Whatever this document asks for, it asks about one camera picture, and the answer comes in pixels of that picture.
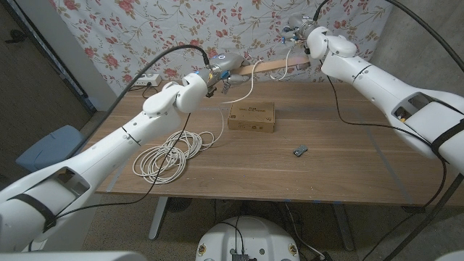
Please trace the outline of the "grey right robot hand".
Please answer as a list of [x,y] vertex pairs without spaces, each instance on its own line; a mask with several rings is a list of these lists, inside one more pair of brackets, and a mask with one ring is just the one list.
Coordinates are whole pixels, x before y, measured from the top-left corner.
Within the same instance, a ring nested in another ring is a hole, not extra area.
[[318,23],[311,17],[302,14],[292,15],[280,32],[281,42],[285,44],[287,41],[306,40],[306,47],[310,48],[311,43],[308,37],[317,27]]

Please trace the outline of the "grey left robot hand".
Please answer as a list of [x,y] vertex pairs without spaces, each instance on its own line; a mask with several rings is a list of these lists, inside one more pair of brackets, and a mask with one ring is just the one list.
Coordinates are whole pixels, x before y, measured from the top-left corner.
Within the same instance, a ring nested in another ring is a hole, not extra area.
[[222,94],[227,94],[231,86],[247,82],[250,75],[240,75],[234,70],[248,65],[249,62],[245,58],[234,53],[222,53],[211,58],[210,64],[199,73],[207,84],[206,97],[214,95],[218,82],[223,83]]

